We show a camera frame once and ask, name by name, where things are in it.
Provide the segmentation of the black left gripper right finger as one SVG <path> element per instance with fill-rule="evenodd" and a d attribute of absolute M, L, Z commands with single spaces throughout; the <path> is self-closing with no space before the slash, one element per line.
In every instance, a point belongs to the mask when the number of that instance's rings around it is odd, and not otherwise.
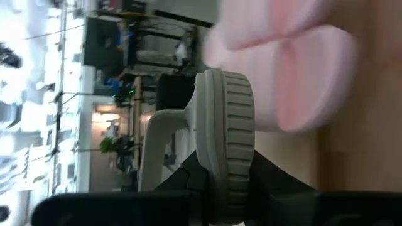
<path fill-rule="evenodd" d="M 402 192 L 317 191 L 255 152 L 247 226 L 402 226 Z"/>

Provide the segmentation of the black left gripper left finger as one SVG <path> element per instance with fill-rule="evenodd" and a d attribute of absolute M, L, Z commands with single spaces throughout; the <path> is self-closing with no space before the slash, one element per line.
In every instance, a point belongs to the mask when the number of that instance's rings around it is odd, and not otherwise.
<path fill-rule="evenodd" d="M 207 226 L 208 172 L 192 153 L 153 191 L 65 193 L 34 210 L 32 226 Z"/>

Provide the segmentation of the grey rubber slide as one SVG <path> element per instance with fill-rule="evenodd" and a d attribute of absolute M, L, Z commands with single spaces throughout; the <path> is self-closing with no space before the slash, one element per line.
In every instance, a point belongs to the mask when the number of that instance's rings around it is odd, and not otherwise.
<path fill-rule="evenodd" d="M 244 220 L 249 169 L 254 156 L 254 98 L 240 73 L 208 69 L 195 77 L 195 91 L 183 110 L 158 110 L 148 121 L 139 171 L 139 191 L 161 183 L 163 156 L 171 135 L 188 129 L 212 192 L 212 223 Z"/>

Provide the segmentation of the small green background plant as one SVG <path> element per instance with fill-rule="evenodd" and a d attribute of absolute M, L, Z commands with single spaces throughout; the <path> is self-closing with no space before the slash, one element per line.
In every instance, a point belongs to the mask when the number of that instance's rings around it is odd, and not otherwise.
<path fill-rule="evenodd" d="M 115 151 L 114 141 L 112 137 L 105 137 L 99 145 L 102 154 L 111 153 Z"/>

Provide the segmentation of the pink rubber slide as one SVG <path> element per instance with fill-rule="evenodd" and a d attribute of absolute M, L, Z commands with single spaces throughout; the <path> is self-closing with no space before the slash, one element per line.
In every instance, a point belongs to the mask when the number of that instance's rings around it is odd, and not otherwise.
<path fill-rule="evenodd" d="M 230 50 L 305 30 L 329 14 L 334 0 L 220 0 L 219 29 Z"/>
<path fill-rule="evenodd" d="M 357 58 L 354 37 L 335 26 L 229 50 L 212 28 L 204 39 L 208 67 L 249 80 L 258 131 L 303 132 L 324 125 L 344 102 Z"/>

